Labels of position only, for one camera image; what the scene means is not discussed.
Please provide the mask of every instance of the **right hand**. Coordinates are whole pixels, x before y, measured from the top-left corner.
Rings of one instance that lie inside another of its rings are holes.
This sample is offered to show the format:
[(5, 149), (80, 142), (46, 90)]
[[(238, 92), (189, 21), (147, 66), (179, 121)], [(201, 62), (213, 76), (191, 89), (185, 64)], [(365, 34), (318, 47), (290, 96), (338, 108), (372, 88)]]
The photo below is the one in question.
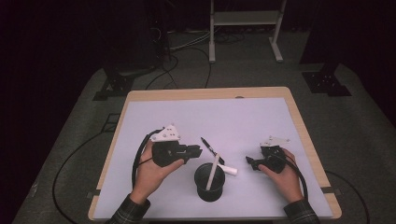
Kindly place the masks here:
[[(291, 154), (285, 148), (282, 148), (285, 154), (287, 155), (287, 160), (291, 163), (295, 163), (294, 155)], [(259, 165), (259, 169), (268, 175), (275, 183), (278, 190), (282, 193), (282, 195), (286, 198), (289, 203), (294, 203), (296, 201), (300, 201), (304, 198), (300, 189), (300, 180), (294, 170), (286, 164), (285, 169), (280, 174), (273, 172), (268, 169), (268, 167), (264, 165)]]

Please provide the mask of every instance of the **shelf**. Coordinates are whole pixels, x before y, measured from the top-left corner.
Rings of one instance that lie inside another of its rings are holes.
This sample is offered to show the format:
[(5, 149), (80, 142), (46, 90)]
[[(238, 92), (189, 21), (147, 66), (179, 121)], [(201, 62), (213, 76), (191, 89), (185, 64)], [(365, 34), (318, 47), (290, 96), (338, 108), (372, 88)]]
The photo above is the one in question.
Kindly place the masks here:
[(216, 12), (214, 25), (264, 25), (276, 24), (279, 11)]

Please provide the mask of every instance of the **white controller part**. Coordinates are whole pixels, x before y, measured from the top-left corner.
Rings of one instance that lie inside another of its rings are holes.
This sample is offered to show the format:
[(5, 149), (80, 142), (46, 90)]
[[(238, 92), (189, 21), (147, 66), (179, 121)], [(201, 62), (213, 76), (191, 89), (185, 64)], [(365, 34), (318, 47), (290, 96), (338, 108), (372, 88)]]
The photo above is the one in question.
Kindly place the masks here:
[(274, 146), (280, 146), (289, 143), (289, 139), (283, 139), (283, 138), (278, 138), (278, 137), (273, 137), (270, 135), (268, 139), (260, 143), (261, 147), (274, 147)]
[(174, 125), (170, 124), (159, 133), (150, 137), (152, 142), (171, 142), (180, 140), (180, 135)]
[(224, 173), (229, 174), (229, 175), (237, 175), (238, 174), (238, 170), (233, 168), (233, 167), (229, 167), (229, 166), (225, 166), (225, 165), (221, 165), (218, 164), (218, 166), (224, 171)]

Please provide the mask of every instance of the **left hand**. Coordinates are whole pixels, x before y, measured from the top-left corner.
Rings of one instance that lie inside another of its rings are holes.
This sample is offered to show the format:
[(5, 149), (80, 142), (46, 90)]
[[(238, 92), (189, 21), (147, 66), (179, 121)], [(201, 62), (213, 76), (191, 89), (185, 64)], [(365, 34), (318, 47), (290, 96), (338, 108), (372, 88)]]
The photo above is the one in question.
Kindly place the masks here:
[(146, 162), (137, 167), (136, 183), (131, 192), (130, 199), (138, 204), (144, 204), (147, 197), (161, 185), (163, 180), (184, 164), (182, 159), (174, 161), (165, 167), (155, 164), (152, 160), (152, 146), (154, 144), (151, 140), (148, 140), (145, 150), (140, 157), (140, 162)]

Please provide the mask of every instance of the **black controller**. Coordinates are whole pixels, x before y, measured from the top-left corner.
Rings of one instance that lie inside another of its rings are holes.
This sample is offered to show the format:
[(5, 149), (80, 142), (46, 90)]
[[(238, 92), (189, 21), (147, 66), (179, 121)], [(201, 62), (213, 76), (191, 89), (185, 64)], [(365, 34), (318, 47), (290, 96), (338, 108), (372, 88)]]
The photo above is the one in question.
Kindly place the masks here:
[(183, 159), (186, 164), (190, 158), (199, 158), (201, 152), (200, 147), (196, 145), (180, 145), (178, 141), (157, 142), (152, 147), (152, 159), (161, 167), (179, 159)]
[(247, 163), (251, 165), (251, 168), (253, 170), (259, 170), (259, 165), (262, 164), (268, 167), (270, 170), (274, 171), (275, 173), (280, 174), (286, 165), (286, 155), (283, 149), (280, 146), (261, 148), (264, 159), (253, 160), (250, 157), (246, 157)]

